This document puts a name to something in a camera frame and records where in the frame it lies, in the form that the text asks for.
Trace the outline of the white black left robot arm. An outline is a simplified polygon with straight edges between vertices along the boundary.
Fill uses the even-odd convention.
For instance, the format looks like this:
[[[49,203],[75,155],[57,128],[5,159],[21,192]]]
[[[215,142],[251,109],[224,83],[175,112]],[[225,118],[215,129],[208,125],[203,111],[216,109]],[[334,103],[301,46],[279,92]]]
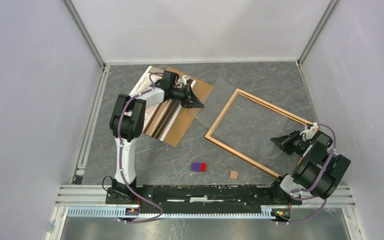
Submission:
[[[204,108],[193,92],[190,76],[168,70],[159,76],[160,79],[150,79],[150,85],[140,92],[119,94],[110,118],[109,127],[116,143],[116,172],[110,190],[125,204],[137,198],[135,149],[144,129],[146,110],[168,100],[179,101],[185,109]]]

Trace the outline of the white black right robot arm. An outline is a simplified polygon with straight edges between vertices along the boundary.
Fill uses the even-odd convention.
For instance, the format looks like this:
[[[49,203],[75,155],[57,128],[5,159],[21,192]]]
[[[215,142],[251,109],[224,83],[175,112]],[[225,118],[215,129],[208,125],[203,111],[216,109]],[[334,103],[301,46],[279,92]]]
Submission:
[[[336,134],[320,130],[321,124],[307,124],[304,130],[270,140],[287,155],[297,154],[300,161],[291,174],[278,177],[270,186],[269,199],[275,204],[286,200],[328,199],[337,189],[351,160],[336,153]]]

